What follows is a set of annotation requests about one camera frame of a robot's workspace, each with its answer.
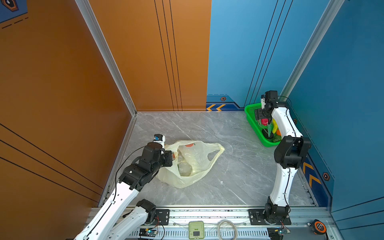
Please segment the yellow banana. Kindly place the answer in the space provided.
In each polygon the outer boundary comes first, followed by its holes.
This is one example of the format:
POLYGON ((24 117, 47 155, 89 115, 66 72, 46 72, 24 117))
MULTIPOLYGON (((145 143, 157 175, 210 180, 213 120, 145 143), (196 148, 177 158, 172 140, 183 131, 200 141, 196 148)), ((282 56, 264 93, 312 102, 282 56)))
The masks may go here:
POLYGON ((272 133, 275 134, 278 130, 278 125, 277 125, 277 122, 275 121, 275 119, 273 119, 272 123, 273 123, 272 133))

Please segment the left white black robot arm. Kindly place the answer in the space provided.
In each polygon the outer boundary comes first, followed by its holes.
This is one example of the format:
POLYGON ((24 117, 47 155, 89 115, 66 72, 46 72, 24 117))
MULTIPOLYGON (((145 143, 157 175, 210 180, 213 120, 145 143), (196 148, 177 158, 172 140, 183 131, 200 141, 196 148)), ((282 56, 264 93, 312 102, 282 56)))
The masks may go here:
POLYGON ((126 167, 116 180, 107 203, 91 222, 75 237, 76 240, 124 240, 141 225, 150 225, 156 218, 156 205, 141 200, 122 221, 117 223, 129 203, 158 174, 160 168, 171 167, 172 151, 165 150, 165 136, 154 135, 144 146, 141 156, 126 167))

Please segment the red dragon fruit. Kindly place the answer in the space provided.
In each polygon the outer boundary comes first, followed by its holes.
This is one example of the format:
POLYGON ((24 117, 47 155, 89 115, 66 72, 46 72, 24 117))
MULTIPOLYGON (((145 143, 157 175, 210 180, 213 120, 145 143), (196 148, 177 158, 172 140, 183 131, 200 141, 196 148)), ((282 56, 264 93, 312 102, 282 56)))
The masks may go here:
POLYGON ((261 120, 261 125, 262 125, 262 134, 266 139, 272 139, 275 134, 272 133, 273 130, 273 119, 262 119, 261 120))

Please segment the green plastic mesh basket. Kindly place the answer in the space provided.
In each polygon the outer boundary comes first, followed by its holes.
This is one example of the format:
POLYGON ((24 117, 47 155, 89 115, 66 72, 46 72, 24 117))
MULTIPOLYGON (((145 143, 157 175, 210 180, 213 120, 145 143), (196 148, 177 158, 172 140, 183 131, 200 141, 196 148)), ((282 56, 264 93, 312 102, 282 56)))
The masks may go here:
POLYGON ((261 141, 262 145, 264 145, 267 148, 277 146, 280 142, 272 143, 271 139, 270 140, 266 139, 262 134, 261 121, 259 121, 259 120, 256 121, 256 119, 255 119, 255 110, 261 109, 261 106, 262 106, 261 103, 251 104, 251 105, 246 106, 245 107, 245 113, 246 113, 247 120, 248 120, 250 126, 252 127, 252 129, 254 130, 254 132, 256 133, 257 137, 261 141))

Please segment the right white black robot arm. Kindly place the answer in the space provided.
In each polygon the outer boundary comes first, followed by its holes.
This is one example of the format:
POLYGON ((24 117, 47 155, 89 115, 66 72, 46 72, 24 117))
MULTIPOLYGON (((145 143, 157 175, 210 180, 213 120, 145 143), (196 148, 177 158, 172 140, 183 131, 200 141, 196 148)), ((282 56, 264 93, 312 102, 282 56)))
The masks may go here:
POLYGON ((257 120, 276 121, 282 140, 274 152, 277 175, 273 190, 265 204, 264 219, 270 225, 279 224, 291 211, 289 195, 294 177, 304 163, 311 142, 296 127, 290 110, 285 103, 262 101, 262 107, 255 113, 257 120))

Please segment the small dark green fruit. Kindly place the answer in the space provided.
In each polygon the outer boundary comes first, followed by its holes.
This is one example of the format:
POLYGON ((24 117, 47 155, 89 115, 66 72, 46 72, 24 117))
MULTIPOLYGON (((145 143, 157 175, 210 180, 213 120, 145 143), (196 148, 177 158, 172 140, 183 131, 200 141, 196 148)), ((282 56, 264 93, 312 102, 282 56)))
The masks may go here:
POLYGON ((275 135, 272 139, 271 139, 271 142, 272 143, 278 143, 282 140, 282 137, 279 136, 279 135, 275 135))

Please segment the yellow translucent plastic bag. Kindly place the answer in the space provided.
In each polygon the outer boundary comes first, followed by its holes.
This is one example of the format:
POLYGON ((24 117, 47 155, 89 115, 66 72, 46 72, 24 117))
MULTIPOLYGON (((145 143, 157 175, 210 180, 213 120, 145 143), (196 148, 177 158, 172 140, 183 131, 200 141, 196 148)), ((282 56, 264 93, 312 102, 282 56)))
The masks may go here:
POLYGON ((178 189, 189 187, 205 177, 225 151, 219 143, 202 141, 177 141, 165 145, 165 149, 172 152, 172 166, 161 168, 156 178, 178 189))

